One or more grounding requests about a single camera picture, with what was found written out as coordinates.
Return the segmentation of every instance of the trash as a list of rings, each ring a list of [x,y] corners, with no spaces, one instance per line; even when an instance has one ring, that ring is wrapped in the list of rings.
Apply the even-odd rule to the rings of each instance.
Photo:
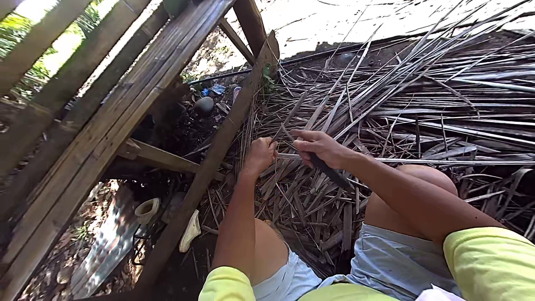
[[[181,253],[186,253],[193,239],[199,234],[201,234],[201,226],[199,225],[199,210],[195,209],[195,212],[189,219],[188,227],[186,228],[184,235],[182,235],[178,250]]]
[[[140,224],[148,224],[150,219],[156,214],[156,212],[158,212],[159,208],[160,199],[153,198],[139,205],[135,209],[134,214],[137,216],[137,221]]]
[[[232,91],[232,104],[236,101],[236,97],[238,97],[238,93],[241,91],[241,87],[235,87]]]
[[[225,93],[225,86],[222,86],[220,84],[214,84],[211,88],[212,91],[214,91],[217,95],[221,95]]]
[[[209,116],[213,110],[213,99],[208,96],[203,97],[195,102],[193,109],[201,117]]]
[[[216,106],[223,112],[225,112],[225,114],[228,114],[228,110],[221,104],[221,103],[216,103]]]

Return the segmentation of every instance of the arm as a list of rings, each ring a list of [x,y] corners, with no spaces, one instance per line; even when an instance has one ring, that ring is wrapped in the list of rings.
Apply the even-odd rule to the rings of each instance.
[[[305,164],[312,166],[307,152],[314,152],[331,168],[351,172],[392,210],[440,245],[455,231],[477,227],[503,228],[495,219],[457,196],[344,147],[323,132],[292,130],[292,134],[306,140],[294,142]]]
[[[270,142],[271,138],[259,138],[251,144],[225,218],[219,227],[213,268],[230,266],[251,276],[255,250],[255,182],[277,156],[277,143],[270,145]]]

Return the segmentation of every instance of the shoe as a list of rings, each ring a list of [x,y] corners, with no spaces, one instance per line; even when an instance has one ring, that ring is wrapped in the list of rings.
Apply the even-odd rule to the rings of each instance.
[[[182,235],[182,239],[180,240],[180,244],[178,246],[178,251],[181,253],[186,253],[193,239],[199,234],[201,234],[201,226],[199,225],[199,210],[195,209],[195,212],[189,219],[188,227],[186,228],[184,235]]]

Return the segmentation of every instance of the knee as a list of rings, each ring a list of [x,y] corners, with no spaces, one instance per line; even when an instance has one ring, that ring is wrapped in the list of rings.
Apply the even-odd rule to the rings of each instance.
[[[454,195],[457,195],[457,188],[455,187],[455,184],[453,184],[452,180],[448,176],[446,176],[446,174],[439,171],[438,169],[429,166],[414,164],[400,165],[396,167],[396,169],[413,177],[422,179],[426,182],[436,185]]]

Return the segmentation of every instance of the shorts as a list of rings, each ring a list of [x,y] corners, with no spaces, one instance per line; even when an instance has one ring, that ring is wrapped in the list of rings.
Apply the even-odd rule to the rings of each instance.
[[[361,284],[399,300],[414,300],[431,284],[460,296],[442,249],[433,242],[362,224],[351,274],[321,280],[292,251],[288,263],[253,287],[257,300],[295,301],[335,282]]]

